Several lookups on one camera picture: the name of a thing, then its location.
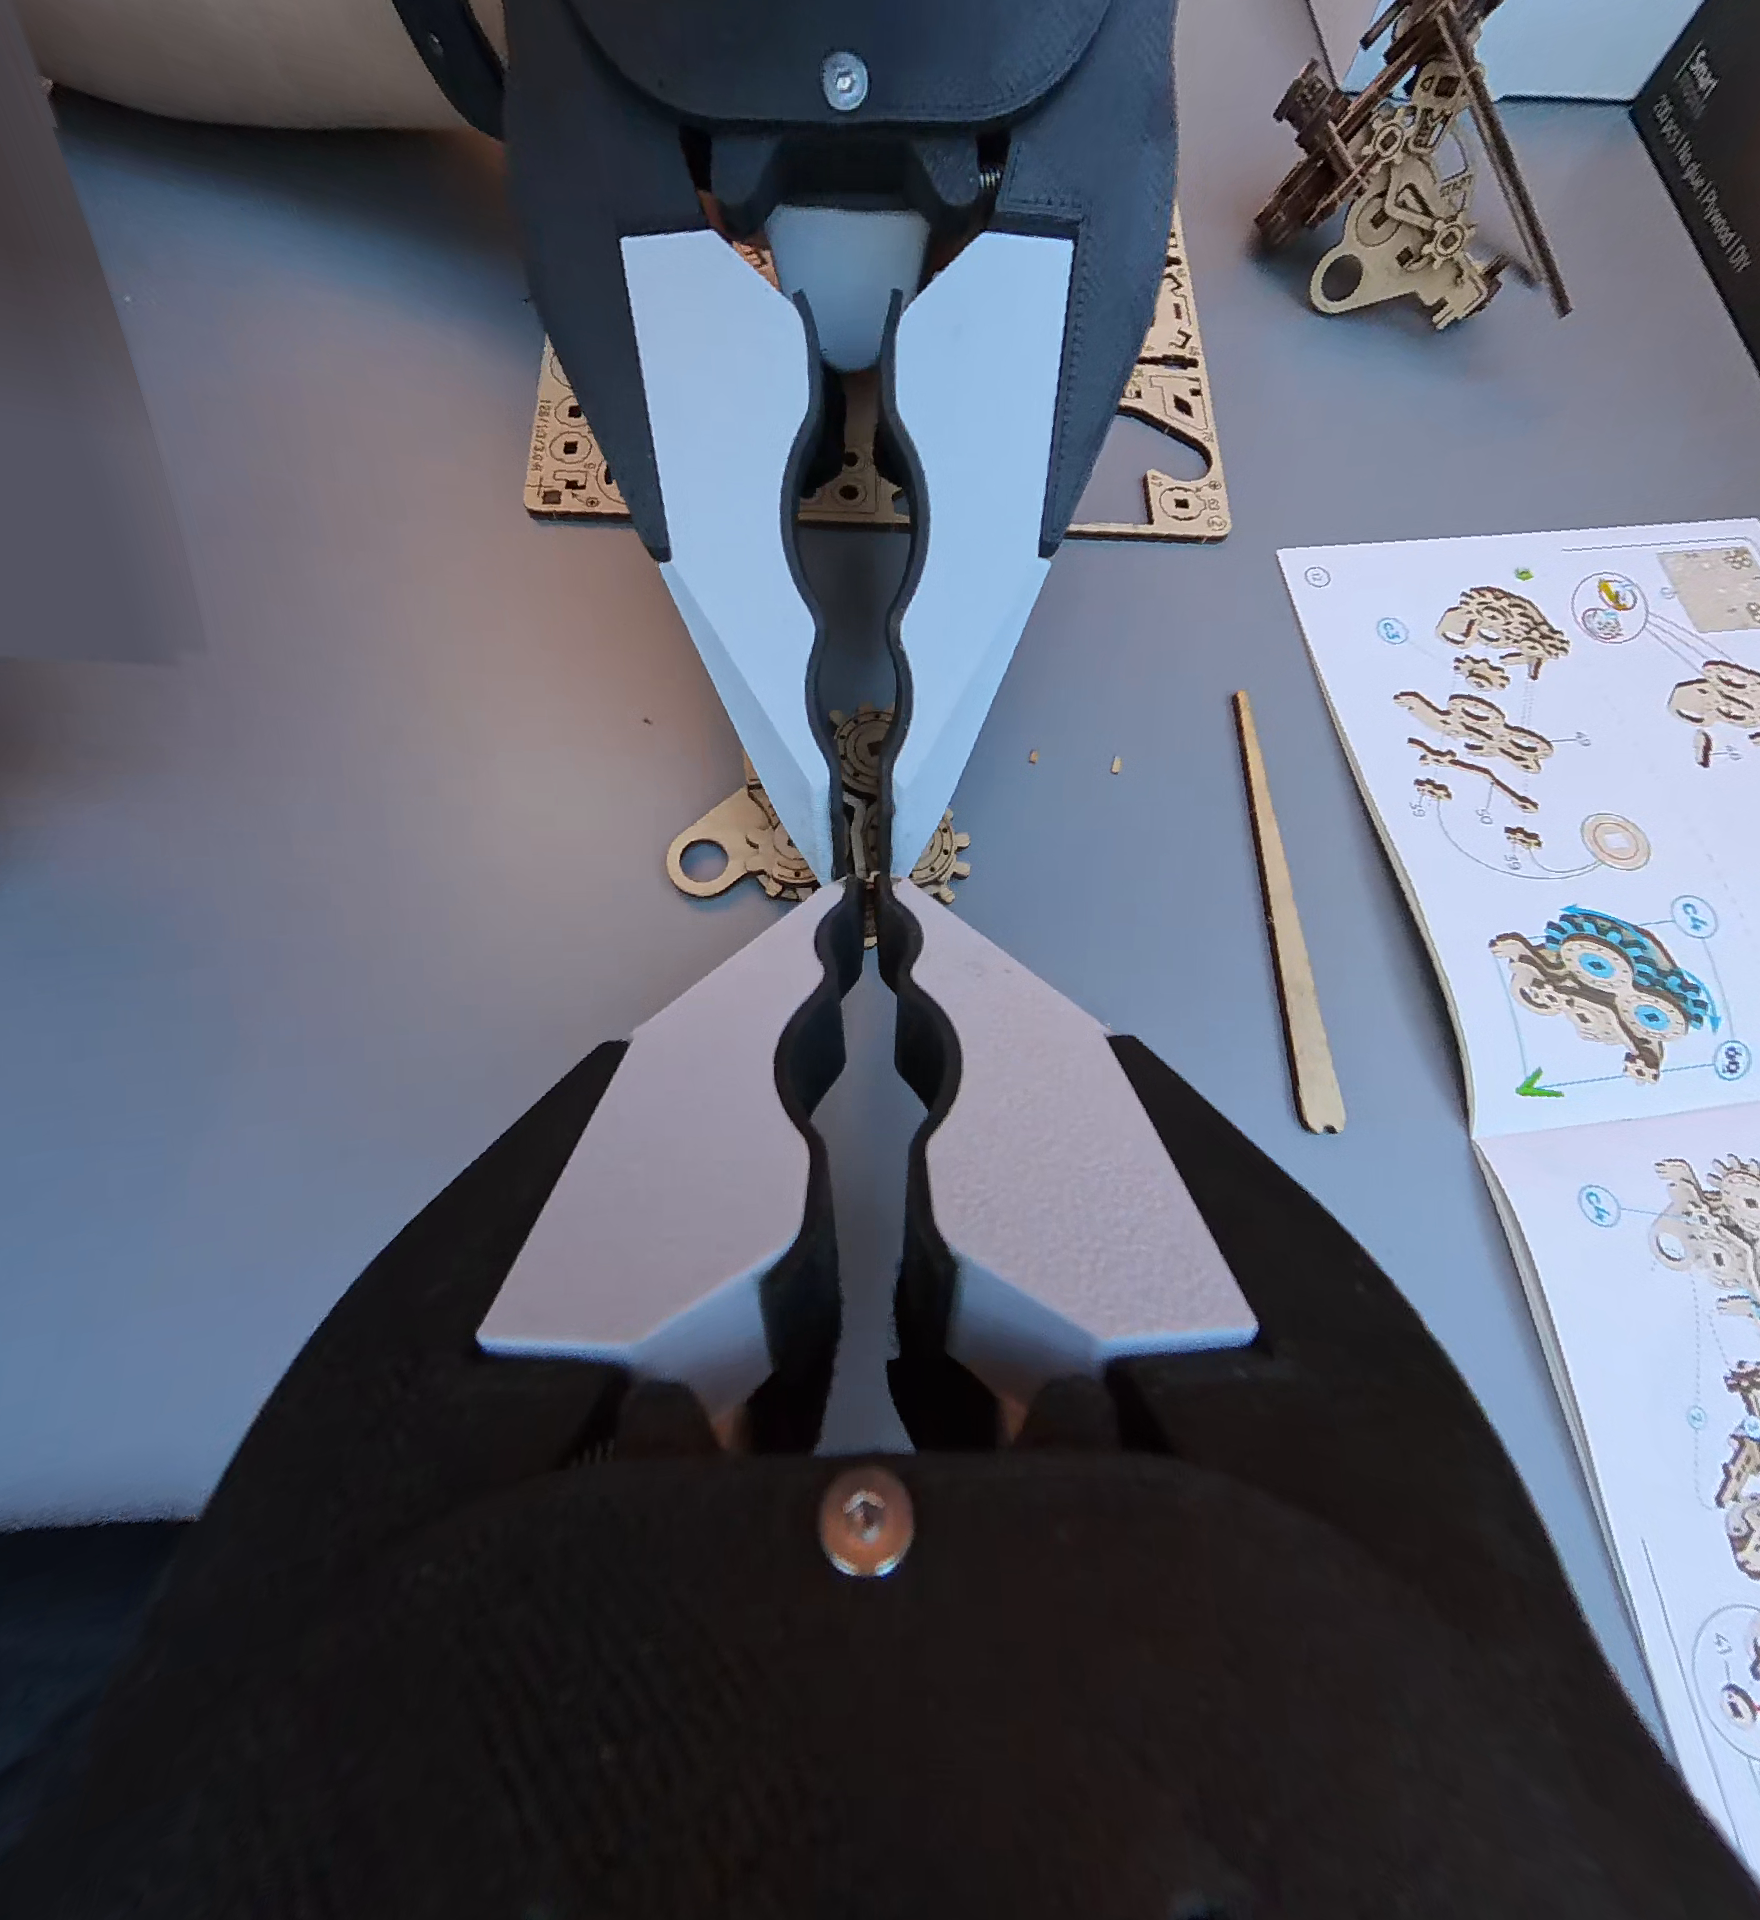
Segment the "tapered wooden stick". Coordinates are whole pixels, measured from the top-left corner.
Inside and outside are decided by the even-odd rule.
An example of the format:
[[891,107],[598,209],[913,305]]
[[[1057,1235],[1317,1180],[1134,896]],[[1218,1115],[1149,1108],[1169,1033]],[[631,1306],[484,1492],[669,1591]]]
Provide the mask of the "tapered wooden stick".
[[1243,690],[1233,691],[1232,707],[1243,758],[1251,847],[1267,911],[1277,1002],[1294,1104],[1305,1132],[1323,1138],[1337,1136],[1345,1129],[1347,1109],[1333,1064],[1314,970],[1278,830],[1251,696]]

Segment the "white cardboard box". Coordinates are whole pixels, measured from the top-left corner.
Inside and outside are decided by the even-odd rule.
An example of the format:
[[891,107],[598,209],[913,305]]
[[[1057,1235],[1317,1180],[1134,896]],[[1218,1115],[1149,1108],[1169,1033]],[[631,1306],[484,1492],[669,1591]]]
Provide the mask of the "white cardboard box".
[[[1325,62],[1357,92],[1390,39],[1360,45],[1385,1],[1308,1]],[[1696,1],[1504,1],[1481,9],[1478,59],[1491,96],[1629,102],[1697,9]]]

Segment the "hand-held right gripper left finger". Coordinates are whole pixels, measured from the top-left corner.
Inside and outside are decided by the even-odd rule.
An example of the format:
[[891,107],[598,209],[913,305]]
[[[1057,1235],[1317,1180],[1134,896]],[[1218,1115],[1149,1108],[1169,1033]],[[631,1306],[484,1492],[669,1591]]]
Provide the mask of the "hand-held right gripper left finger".
[[479,1326],[482,1351],[623,1365],[812,1451],[843,1332],[826,1149],[864,891],[824,887],[629,1039]]

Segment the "wooden gear assembly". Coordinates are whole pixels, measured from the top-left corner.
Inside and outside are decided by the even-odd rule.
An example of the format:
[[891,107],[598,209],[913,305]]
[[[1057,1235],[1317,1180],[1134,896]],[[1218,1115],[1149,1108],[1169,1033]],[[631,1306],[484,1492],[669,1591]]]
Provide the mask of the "wooden gear assembly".
[[[853,872],[860,881],[879,875],[879,758],[893,722],[893,707],[858,704],[853,713],[835,709],[835,748],[841,766],[841,798]],[[818,879],[781,823],[750,758],[746,782],[724,802],[684,828],[668,848],[673,887],[696,900],[711,900],[741,879],[753,879],[771,900],[798,901],[818,889]],[[912,886],[943,904],[954,904],[955,886],[968,872],[970,837],[946,811],[935,833],[912,867]]]

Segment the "grey desk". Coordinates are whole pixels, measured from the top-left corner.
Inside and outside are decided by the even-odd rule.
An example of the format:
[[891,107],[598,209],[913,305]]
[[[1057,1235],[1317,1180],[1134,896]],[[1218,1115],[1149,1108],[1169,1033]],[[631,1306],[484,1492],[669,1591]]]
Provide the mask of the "grey desk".
[[[164,666],[0,661],[0,1525],[191,1510],[364,1261],[772,920],[665,877],[739,750],[653,562],[523,510],[536,346],[496,170],[58,109],[207,627]],[[1274,141],[1182,118],[1233,526],[1054,560],[959,788],[959,909],[1410,1293],[1652,1713],[1277,553],[1760,519],[1760,380],[1616,111],[1515,118],[1573,317],[1507,293],[1440,339],[1300,307],[1242,249]],[[1237,690],[1337,1136],[1294,1104]]]

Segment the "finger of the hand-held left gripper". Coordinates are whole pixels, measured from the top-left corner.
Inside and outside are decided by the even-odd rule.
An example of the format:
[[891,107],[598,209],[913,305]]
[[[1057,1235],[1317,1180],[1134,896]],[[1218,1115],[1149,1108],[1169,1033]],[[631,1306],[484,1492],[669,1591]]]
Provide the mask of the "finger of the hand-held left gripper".
[[661,576],[781,823],[831,881],[818,615],[794,562],[796,475],[820,418],[812,318],[713,229],[629,235],[621,252],[668,526]]
[[962,781],[1048,560],[1040,525],[1074,247],[988,229],[912,300],[886,360],[913,461],[909,698],[891,760],[891,869],[912,872]]

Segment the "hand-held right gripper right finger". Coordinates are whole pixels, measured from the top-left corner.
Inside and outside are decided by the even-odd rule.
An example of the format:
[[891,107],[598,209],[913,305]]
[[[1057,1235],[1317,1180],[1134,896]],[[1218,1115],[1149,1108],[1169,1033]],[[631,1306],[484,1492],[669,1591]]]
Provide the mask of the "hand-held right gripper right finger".
[[879,887],[896,1068],[925,1108],[893,1294],[917,1449],[1113,1359],[1248,1345],[1255,1314],[1098,1021],[909,886]]

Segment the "white instruction booklet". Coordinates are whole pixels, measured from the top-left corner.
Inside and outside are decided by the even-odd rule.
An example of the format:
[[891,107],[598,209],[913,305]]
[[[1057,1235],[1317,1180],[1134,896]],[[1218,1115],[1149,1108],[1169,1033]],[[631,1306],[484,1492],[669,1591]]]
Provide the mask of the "white instruction booklet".
[[1760,1883],[1760,522],[1277,560],[1680,1766]]

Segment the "dark wooden model mechanism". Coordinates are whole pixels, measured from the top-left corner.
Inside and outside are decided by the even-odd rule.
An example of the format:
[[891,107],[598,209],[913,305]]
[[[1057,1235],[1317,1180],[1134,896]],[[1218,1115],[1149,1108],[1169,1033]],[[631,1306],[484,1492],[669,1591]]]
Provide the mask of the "dark wooden model mechanism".
[[1434,328],[1480,312],[1506,268],[1570,296],[1516,152],[1491,101],[1478,43],[1494,1],[1396,1],[1359,33],[1382,45],[1372,80],[1347,91],[1310,60],[1277,104],[1300,159],[1259,209],[1264,252],[1341,212],[1308,296],[1325,314],[1411,299]]

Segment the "wooden laser-cut parts sheet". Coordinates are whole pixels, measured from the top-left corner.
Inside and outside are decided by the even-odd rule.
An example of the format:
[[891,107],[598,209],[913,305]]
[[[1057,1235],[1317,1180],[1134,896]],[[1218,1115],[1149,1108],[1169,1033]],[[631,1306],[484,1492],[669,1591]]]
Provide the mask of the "wooden laser-cut parts sheet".
[[[858,533],[900,533],[909,526],[901,491],[881,475],[872,460],[877,380],[874,371],[844,374],[843,466],[801,502],[802,525]],[[1134,485],[1138,516],[1094,519],[1082,505],[1069,526],[1069,536],[1225,541],[1232,516],[1180,215],[1171,215],[1156,317],[1118,402],[1116,420],[1134,421],[1142,431],[1156,436]],[[626,502],[552,346],[542,348],[523,495],[526,513],[550,525],[629,522]]]

